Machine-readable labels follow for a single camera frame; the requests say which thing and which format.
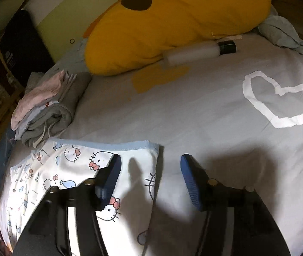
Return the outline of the grey folded drawstring pants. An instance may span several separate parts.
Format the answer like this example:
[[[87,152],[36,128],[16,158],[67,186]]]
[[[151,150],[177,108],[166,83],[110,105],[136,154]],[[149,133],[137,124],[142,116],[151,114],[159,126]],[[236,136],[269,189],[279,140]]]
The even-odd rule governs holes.
[[[63,99],[42,110],[32,120],[20,138],[22,143],[28,147],[37,147],[42,141],[64,131],[72,123],[78,102],[91,80],[90,73],[77,73]]]

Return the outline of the pink folded garment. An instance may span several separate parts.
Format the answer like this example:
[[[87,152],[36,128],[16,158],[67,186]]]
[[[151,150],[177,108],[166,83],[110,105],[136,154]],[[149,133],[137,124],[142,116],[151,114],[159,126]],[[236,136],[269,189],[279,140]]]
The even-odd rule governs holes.
[[[69,75],[64,70],[54,74],[49,79],[43,81],[29,93],[25,94],[18,102],[18,106],[14,110],[11,117],[11,129],[15,131],[20,121],[28,114],[30,110],[41,103],[47,102],[61,92],[63,86],[66,85]]]

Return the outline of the light blue folded garment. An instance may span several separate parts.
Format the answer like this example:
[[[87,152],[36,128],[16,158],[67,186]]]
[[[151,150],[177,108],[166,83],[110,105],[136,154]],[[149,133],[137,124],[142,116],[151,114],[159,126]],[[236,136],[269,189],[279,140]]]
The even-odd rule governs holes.
[[[23,133],[27,130],[29,124],[33,122],[33,119],[36,118],[43,110],[52,105],[56,105],[57,103],[59,103],[57,99],[52,99],[48,102],[43,101],[42,103],[29,110],[24,118],[22,118],[22,120],[18,123],[18,126],[15,130],[14,140],[20,140]]]

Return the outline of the crumpled grey-green cloth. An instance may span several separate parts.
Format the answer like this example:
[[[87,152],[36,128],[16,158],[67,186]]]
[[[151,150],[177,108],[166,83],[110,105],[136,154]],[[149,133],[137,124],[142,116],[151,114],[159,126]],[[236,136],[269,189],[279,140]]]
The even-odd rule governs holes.
[[[303,55],[303,40],[293,25],[284,17],[269,15],[259,26],[259,33],[273,45],[288,48]]]

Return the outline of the white cartoon cat print pants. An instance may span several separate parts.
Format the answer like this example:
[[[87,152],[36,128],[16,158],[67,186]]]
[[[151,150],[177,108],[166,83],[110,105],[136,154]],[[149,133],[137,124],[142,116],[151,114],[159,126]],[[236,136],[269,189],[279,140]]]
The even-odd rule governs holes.
[[[114,154],[121,157],[121,171],[108,204],[96,214],[99,227],[109,255],[142,255],[159,155],[159,146],[146,140],[102,144],[49,139],[12,165],[0,198],[0,230],[7,247],[15,247],[49,188],[74,188],[94,178]]]

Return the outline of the grey bedsheet with heart print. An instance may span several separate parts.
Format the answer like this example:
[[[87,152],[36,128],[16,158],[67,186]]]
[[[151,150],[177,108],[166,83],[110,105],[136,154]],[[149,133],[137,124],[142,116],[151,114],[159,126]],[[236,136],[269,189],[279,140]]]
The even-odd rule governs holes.
[[[254,188],[291,255],[303,255],[303,55],[253,33],[237,52],[167,69],[157,62],[92,76],[72,123],[49,139],[159,146],[142,255],[194,255],[205,214],[190,200],[180,158],[223,185]],[[33,150],[17,143],[10,167]]]

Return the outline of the yellow bread-shaped plush pillow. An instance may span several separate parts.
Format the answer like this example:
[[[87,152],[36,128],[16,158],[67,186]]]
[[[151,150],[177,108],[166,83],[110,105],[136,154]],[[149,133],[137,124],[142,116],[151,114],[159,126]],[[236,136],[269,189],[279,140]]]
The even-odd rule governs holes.
[[[270,11],[271,0],[119,0],[85,32],[85,63],[95,75],[118,75],[176,47],[249,32]]]

